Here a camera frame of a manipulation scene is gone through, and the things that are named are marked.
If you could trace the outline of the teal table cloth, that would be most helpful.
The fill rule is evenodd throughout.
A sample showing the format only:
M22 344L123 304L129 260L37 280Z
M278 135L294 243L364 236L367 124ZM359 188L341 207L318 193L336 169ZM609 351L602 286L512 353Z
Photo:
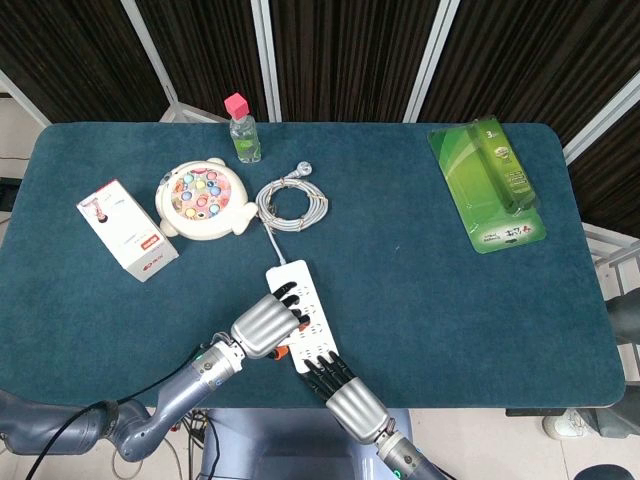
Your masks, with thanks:
M543 240L476 252L425 124L263 124L241 164L221 124L69 123L39 136L0 246L0 389L86 405L147 388L266 292L279 255L305 260L338 350L390 407L605 406L624 374L562 148L505 126L539 196ZM164 174L220 157L250 193L299 162L326 217L268 237L259 222L174 240L146 282L77 210L117 179L147 210Z

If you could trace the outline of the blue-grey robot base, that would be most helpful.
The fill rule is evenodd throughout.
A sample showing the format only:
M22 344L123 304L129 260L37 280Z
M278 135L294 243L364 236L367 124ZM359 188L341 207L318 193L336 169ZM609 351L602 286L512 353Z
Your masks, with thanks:
M354 440L326 408L207 411L194 480L397 480L372 445Z

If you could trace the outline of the white carton with red logo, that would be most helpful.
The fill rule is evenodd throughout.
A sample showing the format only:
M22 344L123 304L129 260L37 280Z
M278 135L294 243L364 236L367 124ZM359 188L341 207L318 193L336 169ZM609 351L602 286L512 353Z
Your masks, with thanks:
M76 208L120 266L140 282L146 282L179 257L160 228L117 179L78 202Z

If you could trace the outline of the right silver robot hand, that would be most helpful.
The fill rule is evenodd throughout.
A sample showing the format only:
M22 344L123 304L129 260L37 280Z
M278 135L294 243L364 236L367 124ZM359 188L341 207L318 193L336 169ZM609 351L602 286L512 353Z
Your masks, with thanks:
M308 372L301 378L358 443L377 444L393 434L395 420L387 408L336 352L304 364Z

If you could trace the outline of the white power strip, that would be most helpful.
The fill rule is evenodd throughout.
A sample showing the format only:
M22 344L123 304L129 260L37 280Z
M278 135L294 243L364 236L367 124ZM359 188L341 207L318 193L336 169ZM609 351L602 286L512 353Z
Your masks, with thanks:
M318 357L322 356L329 362L331 360L329 352L338 353L338 348L306 262L297 260L273 267L266 272L266 280L272 292L287 282L295 282L296 286L290 291L290 294L299 297L299 303L295 308L299 309L303 315L308 315L310 319L309 324L302 331L294 330L276 347L276 357L283 358L289 354L299 374L309 372L306 361L321 368Z

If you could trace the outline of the green blister pack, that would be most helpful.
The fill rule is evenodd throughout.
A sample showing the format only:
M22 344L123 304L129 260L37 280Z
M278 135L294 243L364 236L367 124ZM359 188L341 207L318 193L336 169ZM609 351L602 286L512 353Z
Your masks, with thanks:
M432 131L428 141L477 253L546 238L533 184L496 117Z

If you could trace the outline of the grey trousered person leg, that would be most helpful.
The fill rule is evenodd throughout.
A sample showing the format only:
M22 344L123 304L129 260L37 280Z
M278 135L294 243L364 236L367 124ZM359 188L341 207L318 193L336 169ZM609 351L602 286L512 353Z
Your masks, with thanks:
M640 288L606 302L618 344L640 346ZM605 409L596 409L594 429L604 438L640 436L640 385L627 386L622 399Z

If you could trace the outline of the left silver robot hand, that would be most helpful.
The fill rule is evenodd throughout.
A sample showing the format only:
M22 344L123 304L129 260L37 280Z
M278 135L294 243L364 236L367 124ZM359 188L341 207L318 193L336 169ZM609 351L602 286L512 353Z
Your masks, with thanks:
M296 329L309 323L310 317L296 308L300 297L292 294L297 286L289 281L265 295L232 325L231 337L249 359L268 356Z

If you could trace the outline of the white sneaker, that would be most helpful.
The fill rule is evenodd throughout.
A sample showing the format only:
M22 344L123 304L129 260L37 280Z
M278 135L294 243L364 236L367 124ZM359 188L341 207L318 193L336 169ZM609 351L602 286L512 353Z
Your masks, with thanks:
M555 440L584 438L590 434L590 427L576 409L567 409L559 416L545 416L542 428L547 436Z

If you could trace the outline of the clear bottle with green label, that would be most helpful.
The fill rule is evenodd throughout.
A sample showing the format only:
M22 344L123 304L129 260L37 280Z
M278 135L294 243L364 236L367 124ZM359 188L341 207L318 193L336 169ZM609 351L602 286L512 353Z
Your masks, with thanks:
M242 163L260 162L262 158L261 145L253 116L248 114L239 119L231 119L229 129L239 161Z

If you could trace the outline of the dark slatted screen panel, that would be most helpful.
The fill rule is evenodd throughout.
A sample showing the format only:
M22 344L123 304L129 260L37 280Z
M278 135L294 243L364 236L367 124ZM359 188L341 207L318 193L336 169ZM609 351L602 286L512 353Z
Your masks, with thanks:
M550 126L567 146L640 72L640 0L461 0L418 117ZM583 221L640 238L640 101L568 167Z
M178 99L225 117L241 94L268 120L251 0L136 0Z
M155 122L169 106L120 0L0 0L0 70L52 123Z
M440 0L270 0L286 122L400 122Z

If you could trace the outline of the cream fishing game toy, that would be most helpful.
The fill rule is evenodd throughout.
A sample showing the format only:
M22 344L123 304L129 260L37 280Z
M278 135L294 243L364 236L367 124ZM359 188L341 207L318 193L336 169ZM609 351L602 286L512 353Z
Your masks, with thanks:
M240 235L258 212L240 177L217 157L167 172L156 189L155 207L165 236L196 241Z

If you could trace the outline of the white metal frame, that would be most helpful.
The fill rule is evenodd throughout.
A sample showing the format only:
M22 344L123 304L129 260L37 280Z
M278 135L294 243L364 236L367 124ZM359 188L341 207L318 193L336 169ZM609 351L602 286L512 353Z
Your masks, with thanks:
M640 239L582 223L605 300L640 288Z

